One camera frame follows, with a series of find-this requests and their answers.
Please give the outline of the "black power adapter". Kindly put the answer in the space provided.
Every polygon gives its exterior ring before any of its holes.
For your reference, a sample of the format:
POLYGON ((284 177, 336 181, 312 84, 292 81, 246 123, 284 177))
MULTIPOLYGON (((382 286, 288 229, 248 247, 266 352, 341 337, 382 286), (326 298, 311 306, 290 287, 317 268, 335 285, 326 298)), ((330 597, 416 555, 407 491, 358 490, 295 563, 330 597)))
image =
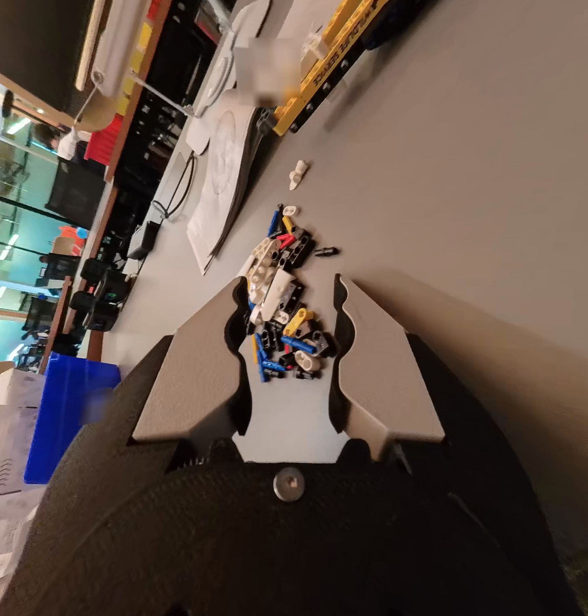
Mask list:
POLYGON ((153 220, 148 220, 142 226, 138 226, 130 238, 127 251, 128 260, 144 260, 154 249, 159 230, 160 223, 153 220))

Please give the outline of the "red plastic bin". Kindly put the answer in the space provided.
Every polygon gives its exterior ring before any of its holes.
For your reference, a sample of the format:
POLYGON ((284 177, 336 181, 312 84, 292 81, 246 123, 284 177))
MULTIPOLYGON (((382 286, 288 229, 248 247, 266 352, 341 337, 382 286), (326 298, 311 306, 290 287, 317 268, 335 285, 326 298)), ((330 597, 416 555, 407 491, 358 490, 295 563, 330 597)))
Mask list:
POLYGON ((113 149, 121 131, 123 116, 115 114, 113 120, 104 129, 91 133, 84 154, 85 160, 92 160, 105 167, 111 163, 113 149))

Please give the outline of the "yellow plastic bin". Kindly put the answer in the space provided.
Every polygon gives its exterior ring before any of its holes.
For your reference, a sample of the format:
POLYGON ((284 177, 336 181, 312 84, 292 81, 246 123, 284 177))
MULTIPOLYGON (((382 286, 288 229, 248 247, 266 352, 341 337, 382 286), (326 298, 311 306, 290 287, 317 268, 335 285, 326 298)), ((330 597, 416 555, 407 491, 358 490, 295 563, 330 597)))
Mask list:
POLYGON ((115 107, 115 113, 122 117, 124 117, 128 111, 131 95, 133 94, 133 90, 136 84, 134 77, 136 77, 136 73, 133 71, 133 69, 130 68, 127 74, 124 76, 124 79, 122 80, 121 91, 117 98, 117 103, 115 107))
POLYGON ((151 35, 152 24, 147 21, 144 21, 139 31, 138 40, 135 43, 135 47, 133 48, 133 52, 131 54, 130 66, 131 70, 135 73, 139 73, 140 71, 141 63, 146 54, 151 35))

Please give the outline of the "black battery charger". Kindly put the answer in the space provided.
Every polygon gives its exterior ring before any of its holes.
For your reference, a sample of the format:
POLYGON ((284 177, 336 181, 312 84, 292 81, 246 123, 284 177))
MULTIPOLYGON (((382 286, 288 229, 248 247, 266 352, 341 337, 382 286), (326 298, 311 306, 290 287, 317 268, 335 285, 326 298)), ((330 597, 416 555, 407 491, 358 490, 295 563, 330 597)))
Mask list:
POLYGON ((130 280, 126 274, 97 258, 89 258, 84 262, 81 276, 92 289, 90 294, 97 301, 122 304, 131 290, 130 280))
POLYGON ((86 291, 76 291, 71 297, 70 307, 84 315, 82 326, 85 329, 101 333, 111 331, 120 314, 117 304, 98 299, 86 291))

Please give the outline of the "blue plastic bin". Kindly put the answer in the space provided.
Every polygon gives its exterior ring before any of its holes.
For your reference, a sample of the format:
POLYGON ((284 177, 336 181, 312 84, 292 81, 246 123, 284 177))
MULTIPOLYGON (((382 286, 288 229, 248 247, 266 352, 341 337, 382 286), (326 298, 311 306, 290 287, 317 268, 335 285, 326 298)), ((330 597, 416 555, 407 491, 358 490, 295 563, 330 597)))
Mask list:
POLYGON ((120 382, 115 364, 50 354, 24 483, 49 482, 75 436, 84 425, 99 420, 120 382))

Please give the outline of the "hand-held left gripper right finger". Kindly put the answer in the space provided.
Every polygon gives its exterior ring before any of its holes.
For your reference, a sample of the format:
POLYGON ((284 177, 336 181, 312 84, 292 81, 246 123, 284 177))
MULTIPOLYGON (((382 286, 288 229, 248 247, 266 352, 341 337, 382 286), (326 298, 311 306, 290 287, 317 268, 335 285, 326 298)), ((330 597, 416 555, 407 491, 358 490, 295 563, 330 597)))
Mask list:
POLYGON ((337 433, 367 443, 380 461, 398 442, 445 437, 406 330, 352 280, 334 280, 337 353, 329 418, 337 433))

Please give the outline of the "partly built lego model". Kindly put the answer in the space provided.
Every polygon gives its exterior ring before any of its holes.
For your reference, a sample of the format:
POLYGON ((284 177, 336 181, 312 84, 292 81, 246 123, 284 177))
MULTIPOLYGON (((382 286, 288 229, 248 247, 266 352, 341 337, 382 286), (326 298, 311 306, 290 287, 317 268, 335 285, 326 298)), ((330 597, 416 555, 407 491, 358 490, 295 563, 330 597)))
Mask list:
POLYGON ((300 93, 256 124, 262 135, 296 133, 317 111, 367 50, 401 37, 435 1, 342 1, 309 50, 315 60, 303 69, 300 93))

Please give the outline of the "white folding stand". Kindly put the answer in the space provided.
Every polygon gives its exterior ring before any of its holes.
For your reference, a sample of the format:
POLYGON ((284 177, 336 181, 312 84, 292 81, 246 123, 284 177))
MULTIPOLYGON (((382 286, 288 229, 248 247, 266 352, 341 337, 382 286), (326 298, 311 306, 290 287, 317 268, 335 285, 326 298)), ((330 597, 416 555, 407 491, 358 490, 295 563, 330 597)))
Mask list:
POLYGON ((90 70, 87 65, 88 50, 83 50, 77 84, 80 83, 80 77, 83 74, 90 74, 93 90, 77 113, 73 125, 74 130, 77 129, 78 122, 82 119, 95 92, 98 91, 106 98, 116 98, 120 94, 123 82, 131 79, 178 112, 191 117, 187 143, 195 153, 200 155, 208 147, 212 133, 208 111, 218 102, 221 94, 233 88, 236 83, 234 50, 238 47, 245 47, 249 40, 257 37, 271 2, 254 1, 244 7, 231 21, 231 15, 222 1, 207 1, 219 25, 221 33, 219 43, 214 45, 205 31, 194 22, 195 30, 192 32, 192 36, 196 38, 194 51, 175 52, 176 59, 182 60, 185 68, 191 66, 194 69, 189 76, 184 75, 181 78, 183 85, 192 86, 193 94, 199 91, 204 76, 209 75, 199 102, 193 104, 191 112, 175 102, 172 97, 166 96, 162 88, 153 87, 131 71, 130 58, 135 47, 144 3, 144 1, 113 1, 111 3, 108 20, 99 38, 90 70))

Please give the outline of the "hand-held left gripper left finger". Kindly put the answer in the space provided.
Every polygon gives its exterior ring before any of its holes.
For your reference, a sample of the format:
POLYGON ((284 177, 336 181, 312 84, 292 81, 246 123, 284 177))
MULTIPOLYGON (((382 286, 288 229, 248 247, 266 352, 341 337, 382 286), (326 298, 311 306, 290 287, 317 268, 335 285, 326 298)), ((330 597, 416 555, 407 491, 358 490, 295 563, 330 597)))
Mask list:
POLYGON ((252 393, 239 349, 246 336, 247 280, 236 277, 172 338, 133 431, 136 442, 188 440, 194 450, 244 436, 252 393))

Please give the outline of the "heap of mixed lego pieces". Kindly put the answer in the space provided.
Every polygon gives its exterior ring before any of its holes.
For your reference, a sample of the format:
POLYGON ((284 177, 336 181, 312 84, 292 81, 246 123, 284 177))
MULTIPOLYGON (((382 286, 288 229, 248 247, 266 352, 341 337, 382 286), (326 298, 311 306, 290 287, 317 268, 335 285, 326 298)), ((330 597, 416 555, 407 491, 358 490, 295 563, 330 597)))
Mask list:
POLYGON ((245 326, 263 383, 288 374, 318 380, 324 360, 335 355, 332 335, 305 303, 307 286, 298 274, 310 258, 336 257, 341 250, 319 246, 313 233, 295 222, 298 211, 278 204, 266 237, 239 272, 247 281, 245 326))

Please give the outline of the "lego instruction booklet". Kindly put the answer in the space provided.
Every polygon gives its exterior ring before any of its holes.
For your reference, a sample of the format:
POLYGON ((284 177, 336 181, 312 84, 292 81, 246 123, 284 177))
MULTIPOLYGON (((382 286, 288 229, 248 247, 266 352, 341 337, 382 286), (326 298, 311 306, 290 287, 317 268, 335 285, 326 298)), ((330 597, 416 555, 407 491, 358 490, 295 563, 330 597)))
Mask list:
POLYGON ((217 244, 233 210, 242 179, 245 150, 253 129, 266 108, 227 108, 219 112, 210 132, 208 160, 198 203, 186 229, 202 275, 213 259, 217 244))

